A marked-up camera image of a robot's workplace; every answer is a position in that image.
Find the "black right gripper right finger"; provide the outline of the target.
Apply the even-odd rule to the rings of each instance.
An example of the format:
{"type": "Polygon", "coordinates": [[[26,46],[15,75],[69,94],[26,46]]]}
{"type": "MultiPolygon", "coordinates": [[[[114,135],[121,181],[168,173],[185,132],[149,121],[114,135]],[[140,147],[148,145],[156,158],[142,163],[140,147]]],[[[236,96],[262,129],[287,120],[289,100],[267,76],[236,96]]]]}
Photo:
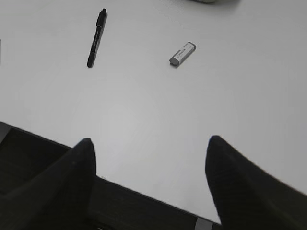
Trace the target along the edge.
{"type": "Polygon", "coordinates": [[[255,165],[220,136],[205,175],[223,230],[305,230],[307,196],[255,165]]]}

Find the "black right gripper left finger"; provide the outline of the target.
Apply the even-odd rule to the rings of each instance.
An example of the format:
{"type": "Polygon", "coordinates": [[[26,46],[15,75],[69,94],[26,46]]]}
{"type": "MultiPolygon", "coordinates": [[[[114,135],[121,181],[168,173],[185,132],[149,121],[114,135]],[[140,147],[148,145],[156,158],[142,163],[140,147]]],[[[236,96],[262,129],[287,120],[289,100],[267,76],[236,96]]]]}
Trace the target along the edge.
{"type": "Polygon", "coordinates": [[[91,230],[93,142],[82,139],[34,178],[0,196],[2,230],[91,230]]]}

